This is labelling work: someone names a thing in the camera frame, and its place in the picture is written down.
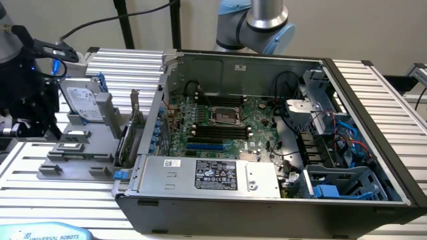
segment black pole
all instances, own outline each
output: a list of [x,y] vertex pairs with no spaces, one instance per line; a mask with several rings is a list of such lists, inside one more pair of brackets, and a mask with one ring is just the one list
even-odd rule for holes
[[[115,9],[118,11],[118,15],[122,16],[129,14],[127,0],[113,0],[113,1],[114,1]],[[121,21],[121,28],[122,28],[126,48],[135,49],[130,18],[123,17],[119,19],[119,21]]]
[[181,19],[182,1],[178,0],[170,7],[171,12],[171,28],[173,28],[173,47],[182,49],[182,19]]

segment aluminum workbench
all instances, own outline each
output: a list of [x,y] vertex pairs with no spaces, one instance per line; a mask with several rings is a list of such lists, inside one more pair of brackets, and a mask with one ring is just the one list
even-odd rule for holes
[[[87,71],[105,73],[114,95],[113,102],[122,112],[131,111],[131,89],[141,89],[141,109],[149,112],[162,74],[162,55],[161,51],[98,51]],[[346,60],[337,60],[335,64],[427,194],[427,130],[425,123],[421,123],[425,120],[373,66]],[[69,111],[62,99],[61,113],[57,115],[62,130],[69,122]],[[65,222],[90,229],[102,240],[187,239],[186,236],[142,235],[133,229],[111,194],[113,182],[38,179],[39,166],[53,147],[53,143],[21,142],[0,165],[0,224]],[[194,238],[233,239],[209,236]],[[408,225],[385,225],[361,239],[425,240],[427,216]]]

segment green circuit board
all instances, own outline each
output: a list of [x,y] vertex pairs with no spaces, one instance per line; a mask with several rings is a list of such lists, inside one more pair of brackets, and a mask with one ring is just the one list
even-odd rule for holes
[[[193,137],[194,123],[201,126],[251,126],[254,135],[250,139],[225,139],[225,150],[195,150],[199,158],[239,159],[241,154],[254,154],[261,150],[261,162],[270,162],[267,141],[270,145],[279,141],[278,129],[273,127],[274,106],[269,106],[269,100],[261,97],[247,97],[247,101],[239,107],[198,105],[190,97],[175,95],[170,101],[171,107],[179,106],[174,111],[171,122],[171,147],[170,156],[183,157],[187,152],[187,139]],[[213,108],[238,108],[239,124],[218,123],[211,121]]]

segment white wall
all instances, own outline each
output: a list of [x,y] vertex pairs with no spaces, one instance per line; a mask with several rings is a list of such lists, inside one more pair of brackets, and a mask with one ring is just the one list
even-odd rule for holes
[[[13,20],[35,38],[54,42],[73,27],[117,15],[113,0],[2,0]],[[127,0],[130,12],[169,0]],[[221,0],[182,0],[182,46],[211,50]],[[385,74],[405,74],[412,63],[427,63],[427,0],[286,0],[295,39],[285,54],[371,60]],[[137,47],[173,47],[170,10],[131,18]],[[90,26],[69,43],[123,48],[119,21]]]

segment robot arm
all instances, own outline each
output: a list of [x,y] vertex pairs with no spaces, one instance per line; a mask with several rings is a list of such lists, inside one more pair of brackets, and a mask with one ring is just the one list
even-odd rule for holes
[[295,34],[283,0],[223,0],[218,14],[215,51],[283,53]]
[[[47,52],[53,49],[62,54]],[[0,138],[59,140],[58,79],[41,72],[37,59],[53,58],[65,63],[79,61],[74,49],[34,39],[25,26],[14,25],[0,3]]]

